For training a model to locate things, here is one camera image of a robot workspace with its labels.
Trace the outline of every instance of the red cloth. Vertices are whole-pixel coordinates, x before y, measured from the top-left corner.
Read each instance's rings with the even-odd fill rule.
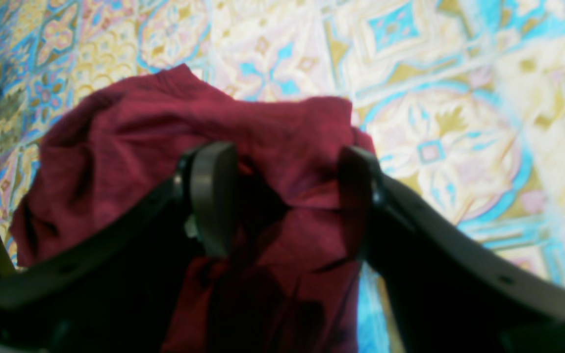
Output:
[[[231,261],[191,263],[162,351],[356,351],[359,264],[341,231],[336,161],[342,147],[374,147],[351,112],[339,98],[234,101],[185,65],[99,90],[43,138],[13,215],[19,265],[115,221],[188,148],[232,141],[241,236]]]

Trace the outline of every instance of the patterned floor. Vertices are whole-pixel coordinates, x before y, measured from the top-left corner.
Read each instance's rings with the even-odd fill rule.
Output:
[[[238,99],[349,98],[386,173],[565,286],[565,0],[0,0],[0,232],[63,112],[182,62]],[[363,352],[399,350],[380,281]]]

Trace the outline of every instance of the maroon fabric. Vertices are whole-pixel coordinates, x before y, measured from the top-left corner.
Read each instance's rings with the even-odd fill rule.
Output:
[[[84,99],[47,133],[41,168],[14,212],[31,266],[115,221],[170,177],[186,149],[232,141],[242,227],[228,261],[195,259],[162,351],[356,351],[356,239],[343,239],[336,161],[373,151],[351,103],[234,101],[182,65]]]

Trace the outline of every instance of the patterned rug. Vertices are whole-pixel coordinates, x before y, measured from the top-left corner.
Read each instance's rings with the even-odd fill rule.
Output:
[[[13,260],[45,131],[90,92],[179,63],[237,99],[350,99],[384,172],[565,286],[565,0],[0,0]],[[364,268],[362,352],[401,349],[384,299]]]

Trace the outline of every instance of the tiled floor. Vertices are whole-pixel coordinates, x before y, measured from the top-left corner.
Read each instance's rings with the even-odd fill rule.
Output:
[[[349,98],[386,173],[565,286],[565,0],[0,0],[2,234],[63,112],[182,62],[238,99]],[[397,351],[377,283],[361,351]]]

